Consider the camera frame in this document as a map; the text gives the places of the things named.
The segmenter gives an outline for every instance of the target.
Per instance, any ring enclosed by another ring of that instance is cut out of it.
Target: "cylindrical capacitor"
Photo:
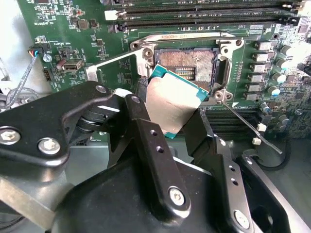
[[[291,62],[285,60],[284,58],[281,58],[277,61],[276,66],[280,67],[281,69],[288,69],[291,67]]]
[[[286,81],[286,75],[278,72],[278,73],[275,73],[272,77],[275,81],[277,81],[278,83],[283,83]]]
[[[262,109],[262,111],[263,111],[264,113],[267,113],[267,112],[270,110],[270,108],[269,108],[269,106],[267,105],[266,102],[263,102],[263,103],[260,105],[260,107],[261,107],[261,109]]]
[[[284,45],[281,49],[281,53],[288,57],[293,57],[294,56],[294,48],[292,48],[290,45]]]
[[[285,129],[286,129],[286,125],[283,125],[281,122],[279,122],[278,124],[276,124],[276,126],[277,126],[277,128],[278,128],[278,130],[279,130],[280,132],[284,132]]]
[[[287,125],[288,122],[290,121],[286,115],[282,115],[278,118],[278,120],[283,124],[283,125]]]
[[[61,60],[59,63],[56,65],[56,69],[58,70],[63,70],[63,65],[66,63],[66,59]]]
[[[271,86],[268,89],[268,93],[272,96],[278,96],[280,94],[280,90],[276,86]]]

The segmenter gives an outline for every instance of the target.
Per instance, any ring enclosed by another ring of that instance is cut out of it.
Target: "cable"
[[[234,115],[236,115],[241,121],[244,122],[245,125],[247,125],[256,135],[257,137],[259,137],[266,145],[270,146],[271,148],[273,148],[277,153],[282,154],[283,152],[275,145],[273,145],[272,143],[268,142],[263,136],[261,136],[261,134],[258,132],[258,130],[256,130],[250,123],[247,122],[247,120],[245,120],[242,116],[240,116],[240,114],[238,114],[236,111],[234,111],[233,108],[231,108],[228,104],[226,104],[224,101],[222,101],[223,105],[226,106],[231,112],[234,113]]]
[[[16,99],[17,97],[20,95],[20,92],[22,91],[26,81],[27,81],[27,78],[29,76],[29,73],[31,71],[31,69],[33,68],[34,64],[35,64],[35,61],[37,59],[37,51],[35,52],[35,56],[31,59],[31,62],[30,64],[28,65],[23,77],[21,78],[17,88],[16,88],[16,91],[13,95],[13,97],[6,103],[6,105],[4,107],[1,107],[1,109],[9,109],[15,102],[16,102]]]
[[[12,95],[14,94],[14,92],[17,90],[17,88],[14,88],[12,90],[9,91],[9,93],[6,96],[6,102],[8,103],[12,97]],[[31,92],[34,96],[36,96],[36,98],[39,98],[39,95],[36,91],[32,90],[31,88],[27,88],[27,87],[23,87],[22,91],[29,91]]]
[[[289,163],[290,161],[290,158],[291,158],[291,155],[292,155],[292,145],[291,145],[291,142],[290,142],[290,138],[289,137],[286,137],[286,140],[285,140],[285,157],[284,157],[284,160],[277,166],[265,166],[265,165],[262,165],[260,162],[259,162],[259,158],[258,157],[252,157],[255,162],[258,164],[258,166],[262,169],[262,170],[266,170],[266,171],[278,171],[278,170],[281,170],[283,169],[284,167],[286,167],[286,165]]]

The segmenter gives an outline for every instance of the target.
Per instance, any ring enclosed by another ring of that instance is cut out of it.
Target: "gray metal surface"
[[[0,200],[41,228],[51,229],[55,213],[4,177],[0,177]]]
[[[247,144],[236,145],[234,142],[227,142],[233,151],[240,153],[249,146]],[[177,138],[177,141],[170,141],[171,151],[177,155],[179,159],[191,162],[192,158],[187,155],[186,144],[183,139]],[[260,147],[259,154],[265,160],[268,166],[276,165],[282,159],[273,152],[272,149]],[[289,164],[281,171],[266,172],[268,177],[279,189],[282,195],[292,205],[292,207],[300,214],[305,223],[311,227],[309,219],[311,219],[311,163],[309,151],[311,149],[311,142],[308,140],[296,140],[292,143],[292,157]],[[67,189],[61,183],[70,182],[77,185],[93,175],[106,169],[108,164],[108,146],[107,144],[94,143],[91,147],[73,147],[71,148],[71,155],[68,165],[66,167],[66,176],[62,174],[60,179],[51,186],[33,189],[36,185],[32,182],[23,185],[24,190],[33,193],[38,198],[41,198],[43,203],[53,210],[57,203],[62,199],[62,193]],[[57,192],[60,194],[56,200],[50,199],[51,196],[56,196]],[[32,223],[26,223],[23,228],[14,231],[15,233],[43,233],[43,231]]]
[[[0,0],[0,28],[0,59],[16,87],[31,61],[27,50],[34,43],[16,0]],[[48,94],[51,93],[51,87],[42,69],[37,61],[25,86],[40,94]]]

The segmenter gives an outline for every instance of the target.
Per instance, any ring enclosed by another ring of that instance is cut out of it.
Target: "thin metal rod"
[[[104,65],[107,65],[109,63],[112,63],[114,61],[117,61],[117,60],[120,60],[124,57],[128,57],[128,56],[131,56],[133,54],[136,54],[136,53],[139,53],[142,49],[139,49],[139,50],[135,50],[135,51],[128,51],[128,52],[125,52],[123,53],[121,56],[118,55],[118,56],[114,56],[114,57],[111,57],[109,59],[106,59],[105,61],[101,62],[101,63],[98,63],[96,65],[94,65],[95,67],[101,67],[101,66],[104,66]]]
[[[55,213],[4,177],[0,177],[0,200],[44,230],[51,229]]]
[[[268,142],[261,134],[256,130],[250,123],[247,122],[240,114],[238,114],[233,108],[231,108],[228,104],[226,104],[224,101],[222,101],[223,105],[226,106],[230,111],[232,111],[241,121],[244,122],[245,125],[247,125],[254,133],[257,135],[258,138],[260,138],[266,145],[270,146],[272,149],[274,149],[277,153],[282,154],[283,152],[272,143]]]

